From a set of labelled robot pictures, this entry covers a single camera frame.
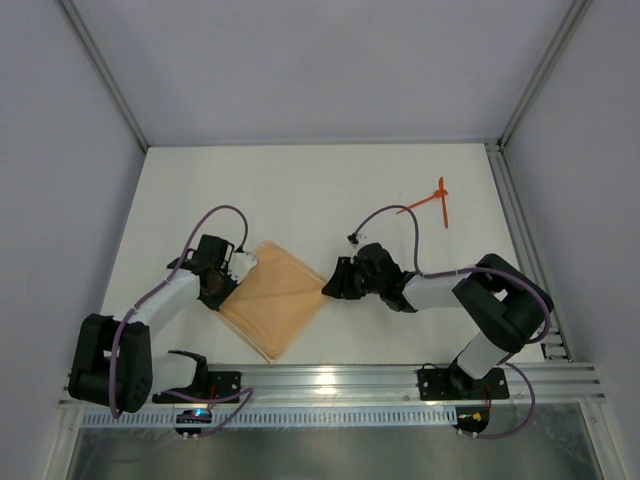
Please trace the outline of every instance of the gray floor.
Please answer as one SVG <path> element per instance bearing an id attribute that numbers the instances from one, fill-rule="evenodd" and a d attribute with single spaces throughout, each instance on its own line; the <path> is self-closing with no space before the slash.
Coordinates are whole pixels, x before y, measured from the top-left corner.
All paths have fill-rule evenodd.
<path id="1" fill-rule="evenodd" d="M 510 428 L 525 414 L 524 406 L 495 406 L 490 429 Z M 602 478 L 579 407 L 571 405 L 539 406 L 533 424 L 500 441 L 459 437 L 451 427 L 223 430 L 198 442 L 176 438 L 157 429 L 85 430 L 68 478 Z M 141 454 L 127 463 L 108 459 Z"/>

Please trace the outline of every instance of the orange hanger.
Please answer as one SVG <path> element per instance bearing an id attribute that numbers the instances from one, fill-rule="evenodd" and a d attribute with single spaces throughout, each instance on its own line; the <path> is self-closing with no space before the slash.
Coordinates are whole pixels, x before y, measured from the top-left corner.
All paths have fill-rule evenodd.
<path id="1" fill-rule="evenodd" d="M 442 216 L 444 218 L 444 228 L 449 228 L 449 215 L 447 214 L 447 201 L 445 199 L 445 196 L 447 195 L 449 195 L 449 192 L 447 192 L 444 188 L 444 177 L 440 177 L 440 180 L 438 180 L 438 190 L 433 192 L 433 195 L 425 198 L 424 200 L 420 200 L 419 202 L 412 203 L 407 208 L 414 209 L 422 205 L 423 203 L 427 203 L 430 200 L 433 200 L 435 198 L 441 198 L 442 199 Z M 396 214 L 402 213 L 404 211 L 405 210 L 398 210 Z"/>

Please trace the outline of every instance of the orange cloth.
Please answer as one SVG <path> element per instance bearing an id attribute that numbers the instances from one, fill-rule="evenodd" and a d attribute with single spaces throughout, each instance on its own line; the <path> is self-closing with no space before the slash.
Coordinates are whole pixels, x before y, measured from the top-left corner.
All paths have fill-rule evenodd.
<path id="1" fill-rule="evenodd" d="M 322 307 L 325 280 L 272 242 L 254 252 L 258 265 L 220 308 L 222 319 L 275 362 Z"/>

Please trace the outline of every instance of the fabric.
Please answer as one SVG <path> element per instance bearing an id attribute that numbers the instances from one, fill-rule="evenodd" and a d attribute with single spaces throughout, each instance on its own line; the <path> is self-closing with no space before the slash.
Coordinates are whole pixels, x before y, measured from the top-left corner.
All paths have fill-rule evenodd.
<path id="1" fill-rule="evenodd" d="M 220 316 L 269 362 L 275 362 L 322 307 L 325 280 L 275 243 L 254 252 L 258 265 L 220 308 Z"/>

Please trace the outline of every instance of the wall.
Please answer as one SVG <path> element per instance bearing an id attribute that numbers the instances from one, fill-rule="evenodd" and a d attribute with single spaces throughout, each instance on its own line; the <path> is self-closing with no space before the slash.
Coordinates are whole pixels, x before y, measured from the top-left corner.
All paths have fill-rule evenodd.
<path id="1" fill-rule="evenodd" d="M 640 453 L 640 3 L 594 2 L 508 153 L 579 359 Z"/>
<path id="2" fill-rule="evenodd" d="M 51 0 L 0 17 L 0 478 L 51 446 L 82 319 L 98 309 L 143 155 Z"/>
<path id="3" fill-rule="evenodd" d="M 569 0 L 75 0 L 149 142 L 496 138 Z"/>

